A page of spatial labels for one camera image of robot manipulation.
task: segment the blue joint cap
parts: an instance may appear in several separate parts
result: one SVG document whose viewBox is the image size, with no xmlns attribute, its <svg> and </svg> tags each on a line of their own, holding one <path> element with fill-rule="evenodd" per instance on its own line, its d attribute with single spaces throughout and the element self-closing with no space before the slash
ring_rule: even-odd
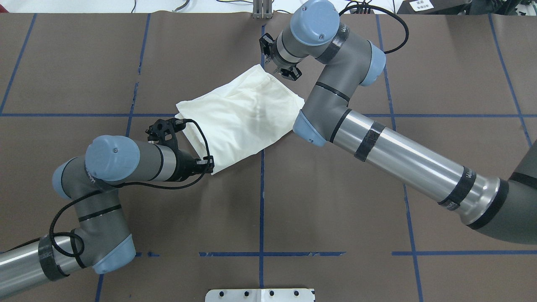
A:
<svg viewBox="0 0 537 302">
<path fill-rule="evenodd" d="M 54 191 L 56 191 L 56 193 L 58 193 L 58 195 L 60 195 L 60 197 L 63 199 L 71 199 L 69 196 L 67 196 L 65 191 L 63 191 L 63 185 L 62 185 L 63 171 L 65 170 L 67 164 L 70 163 L 75 158 L 76 157 L 73 157 L 72 159 L 63 163 L 52 174 L 52 187 L 54 188 Z"/>
<path fill-rule="evenodd" d="M 93 266 L 93 270 L 100 274 L 106 274 L 123 267 L 134 259 L 136 250 L 134 249 L 133 235 L 130 234 L 118 246 L 110 251 L 104 258 Z"/>
<path fill-rule="evenodd" d="M 125 136 L 101 135 L 86 150 L 86 169 L 104 181 L 114 182 L 131 175 L 140 163 L 140 149 Z"/>
<path fill-rule="evenodd" d="M 384 70 L 384 66 L 386 66 L 386 55 L 384 52 L 373 45 L 371 41 L 369 41 L 369 44 L 371 45 L 371 63 L 369 64 L 367 75 L 360 83 L 360 86 L 369 86 L 373 84 L 376 78 Z"/>
<path fill-rule="evenodd" d="M 309 0 L 291 17 L 291 33 L 307 46 L 330 42 L 338 28 L 339 13 L 328 0 Z"/>
<path fill-rule="evenodd" d="M 317 147 L 322 147 L 326 143 L 326 139 L 315 130 L 304 113 L 302 113 L 302 110 L 300 110 L 299 116 L 296 117 L 293 132 Z"/>
</svg>

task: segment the metal bracket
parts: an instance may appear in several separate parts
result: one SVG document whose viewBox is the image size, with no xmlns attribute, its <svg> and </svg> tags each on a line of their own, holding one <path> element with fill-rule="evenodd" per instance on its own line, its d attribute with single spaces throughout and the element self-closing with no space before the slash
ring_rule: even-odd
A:
<svg viewBox="0 0 537 302">
<path fill-rule="evenodd" d="M 254 19 L 272 19 L 272 0 L 253 0 Z"/>
<path fill-rule="evenodd" d="M 210 290 L 205 302 L 315 302 L 314 289 Z"/>
</svg>

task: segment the table surface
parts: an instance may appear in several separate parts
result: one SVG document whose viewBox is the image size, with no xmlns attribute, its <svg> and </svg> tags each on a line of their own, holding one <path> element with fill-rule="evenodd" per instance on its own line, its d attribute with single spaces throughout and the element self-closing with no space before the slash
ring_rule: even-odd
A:
<svg viewBox="0 0 537 302">
<path fill-rule="evenodd" d="M 402 16 L 408 44 L 350 107 L 483 175 L 508 178 L 537 139 L 537 19 Z M 43 235 L 50 178 L 103 134 L 144 140 L 175 104 L 261 63 L 290 15 L 1 14 L 0 251 Z M 343 17 L 388 49 L 387 16 Z M 306 98 L 323 66 L 308 58 Z M 273 64 L 265 69 L 272 71 Z M 181 147 L 190 148 L 184 138 Z M 177 192 L 121 189 L 138 257 L 6 301 L 203 301 L 208 289 L 308 287 L 317 301 L 530 301 L 537 246 L 485 237 L 334 145 L 293 133 Z M 57 230 L 76 226 L 72 210 Z"/>
</svg>

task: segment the folded cloth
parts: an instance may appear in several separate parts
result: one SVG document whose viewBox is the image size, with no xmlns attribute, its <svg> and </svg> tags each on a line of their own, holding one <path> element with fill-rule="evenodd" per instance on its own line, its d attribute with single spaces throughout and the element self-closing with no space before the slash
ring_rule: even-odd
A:
<svg viewBox="0 0 537 302">
<path fill-rule="evenodd" d="M 214 156 L 213 174 L 270 146 L 293 128 L 304 100 L 260 65 L 208 94 L 177 104 L 176 118 L 201 127 Z M 197 128 L 183 130 L 198 156 L 206 156 Z"/>
</svg>

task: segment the white towel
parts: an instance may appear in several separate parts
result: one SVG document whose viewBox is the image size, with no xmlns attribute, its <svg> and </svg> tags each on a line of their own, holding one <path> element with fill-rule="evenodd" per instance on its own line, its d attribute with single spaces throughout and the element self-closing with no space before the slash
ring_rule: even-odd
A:
<svg viewBox="0 0 537 302">
<path fill-rule="evenodd" d="M 176 118 L 198 122 L 214 156 L 215 174 L 279 140 L 303 106 L 301 97 L 255 65 L 204 96 L 179 102 Z M 184 133 L 198 156 L 206 156 L 196 127 L 188 123 Z"/>
</svg>

